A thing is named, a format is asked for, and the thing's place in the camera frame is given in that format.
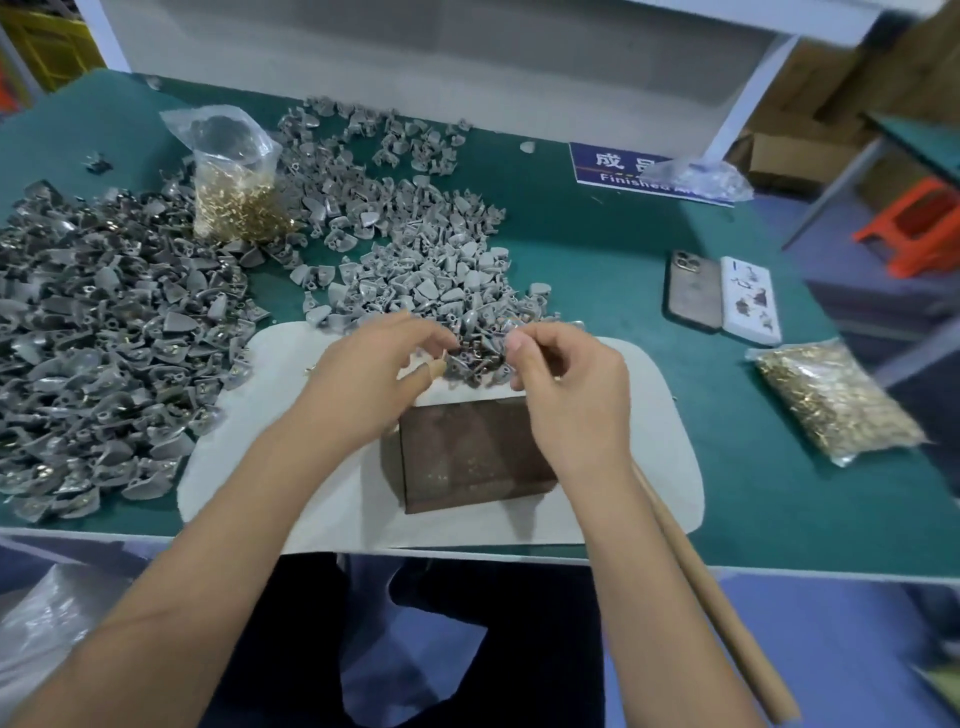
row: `hand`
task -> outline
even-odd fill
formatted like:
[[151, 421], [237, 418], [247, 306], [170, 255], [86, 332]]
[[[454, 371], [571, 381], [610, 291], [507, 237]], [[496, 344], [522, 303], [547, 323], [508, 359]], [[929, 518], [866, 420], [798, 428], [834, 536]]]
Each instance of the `hand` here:
[[[322, 422], [318, 437], [335, 439], [346, 457], [395, 423], [444, 373], [444, 351], [457, 347], [450, 330], [408, 311], [373, 319], [327, 348], [290, 412]], [[434, 360], [397, 379], [417, 348]]]
[[619, 352], [551, 323], [511, 331], [506, 350], [516, 369], [511, 386], [526, 389], [534, 439], [568, 491], [611, 468], [630, 471], [630, 376]]

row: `yellow plastic basket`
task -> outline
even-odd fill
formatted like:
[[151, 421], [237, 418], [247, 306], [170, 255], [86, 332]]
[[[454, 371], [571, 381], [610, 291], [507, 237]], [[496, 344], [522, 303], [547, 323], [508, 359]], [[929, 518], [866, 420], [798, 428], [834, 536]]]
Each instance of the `yellow plastic basket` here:
[[81, 20], [0, 7], [0, 24], [47, 91], [56, 91], [91, 68], [104, 67], [97, 44]]

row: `plastic bag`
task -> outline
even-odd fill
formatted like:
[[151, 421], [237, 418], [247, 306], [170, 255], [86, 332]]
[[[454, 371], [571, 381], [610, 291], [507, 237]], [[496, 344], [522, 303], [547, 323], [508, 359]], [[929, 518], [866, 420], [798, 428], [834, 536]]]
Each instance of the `plastic bag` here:
[[835, 464], [861, 452], [913, 447], [924, 431], [874, 382], [839, 339], [778, 349], [750, 349], [753, 361]]
[[651, 164], [640, 176], [645, 182], [670, 184], [727, 203], [754, 198], [754, 189], [740, 170], [725, 161], [668, 159]]
[[194, 232], [219, 242], [273, 240], [291, 231], [276, 195], [281, 147], [242, 109], [174, 109], [160, 114], [193, 151]]
[[0, 619], [0, 725], [113, 608], [130, 581], [55, 564]]

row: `black pants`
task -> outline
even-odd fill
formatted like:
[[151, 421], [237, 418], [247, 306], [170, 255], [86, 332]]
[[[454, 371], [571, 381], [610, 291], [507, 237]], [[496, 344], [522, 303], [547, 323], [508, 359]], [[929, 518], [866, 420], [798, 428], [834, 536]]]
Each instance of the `black pants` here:
[[[202, 726], [352, 728], [339, 664], [347, 592], [333, 554], [281, 557]], [[404, 728], [603, 726], [603, 646], [589, 569], [408, 559], [391, 595], [488, 629], [453, 696]]]

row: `pile of gray plastic parts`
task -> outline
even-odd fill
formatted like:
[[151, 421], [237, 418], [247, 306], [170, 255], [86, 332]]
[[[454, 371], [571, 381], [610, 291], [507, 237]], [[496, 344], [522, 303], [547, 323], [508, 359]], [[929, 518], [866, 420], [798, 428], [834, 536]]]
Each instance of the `pile of gray plastic parts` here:
[[[315, 139], [320, 118], [346, 129]], [[309, 99], [279, 123], [278, 193], [307, 233], [221, 247], [193, 235], [189, 161], [159, 193], [115, 188], [92, 202], [37, 182], [0, 231], [0, 493], [28, 522], [76, 519], [118, 493], [160, 497], [176, 481], [193, 438], [216, 427], [221, 389], [246, 381], [246, 344], [269, 316], [247, 295], [245, 269], [267, 256], [304, 289], [308, 322], [343, 333], [407, 309], [456, 333], [448, 375], [499, 382], [503, 337], [544, 318], [550, 287], [525, 294], [507, 281], [505, 248], [489, 247], [504, 210], [471, 193], [367, 176], [347, 145], [382, 133], [372, 162], [449, 175], [469, 124], [441, 132], [352, 105]], [[300, 249], [322, 238], [346, 253], [379, 236], [358, 262], [308, 266]], [[326, 289], [329, 304], [314, 291]]]

